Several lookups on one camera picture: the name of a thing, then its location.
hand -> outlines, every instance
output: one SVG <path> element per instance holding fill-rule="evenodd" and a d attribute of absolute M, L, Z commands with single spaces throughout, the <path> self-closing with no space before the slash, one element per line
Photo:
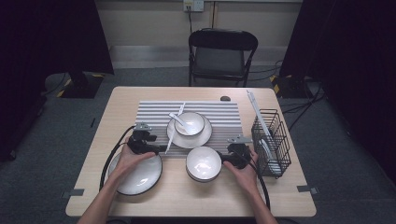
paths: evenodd
<path fill-rule="evenodd" d="M 119 162 L 115 168 L 115 172 L 123 177 L 127 176 L 129 173 L 136 168 L 136 166 L 143 160 L 154 157 L 154 152 L 147 152 L 144 154 L 136 155 L 126 144 L 129 137 L 125 138 L 124 145 L 122 146 L 122 151 L 120 154 Z"/>
<path fill-rule="evenodd" d="M 254 151 L 250 150 L 251 163 L 255 164 L 259 155 Z M 244 169 L 235 168 L 230 162 L 225 161 L 224 166 L 227 167 L 235 176 L 236 182 L 245 191 L 245 193 L 251 193 L 257 190 L 257 174 L 254 169 L 248 164 Z"/>

utensil holder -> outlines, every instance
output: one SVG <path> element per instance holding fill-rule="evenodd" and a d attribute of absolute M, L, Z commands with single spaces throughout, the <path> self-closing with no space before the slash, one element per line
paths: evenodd
<path fill-rule="evenodd" d="M 275 109 L 261 109 L 260 113 L 271 135 L 266 135 L 257 116 L 251 128 L 254 149 L 259 154 L 257 166 L 262 176 L 281 177 L 291 164 L 289 150 L 290 144 L 286 135 L 285 124 L 279 118 Z M 265 150 L 261 140 L 269 148 Z"/>

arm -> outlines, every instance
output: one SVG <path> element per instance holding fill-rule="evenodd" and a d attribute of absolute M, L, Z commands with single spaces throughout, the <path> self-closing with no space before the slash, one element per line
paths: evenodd
<path fill-rule="evenodd" d="M 79 219 L 78 223 L 106 223 L 108 212 L 119 184 L 132 172 L 139 162 L 153 156 L 155 156 L 153 152 L 135 155 L 132 150 L 124 144 L 116 168 L 108 177 L 106 183 Z"/>
<path fill-rule="evenodd" d="M 253 150 L 250 150 L 252 160 L 257 161 L 259 155 Z M 247 165 L 244 169 L 238 170 L 233 167 L 228 161 L 224 162 L 224 166 L 227 167 L 235 176 L 236 182 L 242 188 L 244 194 L 247 196 L 247 200 L 253 209 L 254 217 L 258 224 L 272 224 L 277 223 L 274 216 L 271 214 L 265 202 L 262 200 L 259 190 L 257 189 L 257 175 L 250 165 Z"/>

black wire basket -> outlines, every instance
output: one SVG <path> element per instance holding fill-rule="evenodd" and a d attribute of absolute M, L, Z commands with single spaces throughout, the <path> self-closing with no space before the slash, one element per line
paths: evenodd
<path fill-rule="evenodd" d="M 265 134 L 259 119 L 254 119 L 251 128 L 254 149 L 259 154 L 257 165 L 262 176 L 281 177 L 291 165 L 290 144 L 285 131 L 285 124 L 275 109 L 261 109 L 270 135 Z"/>

placemat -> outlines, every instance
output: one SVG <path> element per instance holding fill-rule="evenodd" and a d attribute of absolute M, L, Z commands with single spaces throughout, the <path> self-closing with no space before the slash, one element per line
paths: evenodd
<path fill-rule="evenodd" d="M 235 102 L 222 101 L 140 101 L 137 111 L 136 122 L 145 122 L 151 128 L 151 134 L 157 135 L 153 145 L 167 145 L 169 138 L 166 134 L 168 122 L 172 119 L 168 115 L 178 113 L 180 106 L 186 103 L 183 113 L 196 112 L 207 119 L 212 125 L 212 135 L 204 144 L 221 153 L 228 153 L 227 142 L 229 138 L 235 138 L 242 134 L 242 124 L 239 117 L 238 104 Z M 164 157 L 186 157 L 190 149 L 178 147 L 172 144 Z"/>

